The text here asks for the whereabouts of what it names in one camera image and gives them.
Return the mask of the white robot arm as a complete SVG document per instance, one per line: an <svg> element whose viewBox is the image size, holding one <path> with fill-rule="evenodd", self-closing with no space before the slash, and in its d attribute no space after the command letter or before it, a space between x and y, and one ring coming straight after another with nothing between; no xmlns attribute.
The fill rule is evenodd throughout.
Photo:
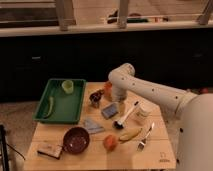
<svg viewBox="0 0 213 171"><path fill-rule="evenodd" d="M133 92L180 120L176 171L213 171L213 93L196 94L139 79L124 63L108 74L112 98L123 101Z"/></svg>

